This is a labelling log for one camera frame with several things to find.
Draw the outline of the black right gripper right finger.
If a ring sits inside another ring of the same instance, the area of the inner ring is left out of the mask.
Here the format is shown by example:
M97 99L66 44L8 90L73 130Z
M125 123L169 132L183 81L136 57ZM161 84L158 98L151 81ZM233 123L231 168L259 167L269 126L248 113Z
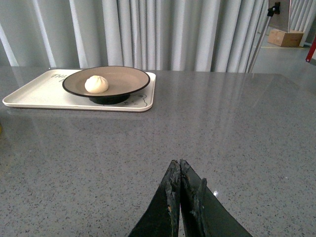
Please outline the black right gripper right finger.
M187 237L250 237L186 160L180 160L180 205Z

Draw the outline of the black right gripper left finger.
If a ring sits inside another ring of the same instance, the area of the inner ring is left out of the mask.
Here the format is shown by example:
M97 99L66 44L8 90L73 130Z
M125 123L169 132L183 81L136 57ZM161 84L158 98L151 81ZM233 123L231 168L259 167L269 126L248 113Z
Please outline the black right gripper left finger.
M176 237L180 219L181 169L172 160L147 210L130 237Z

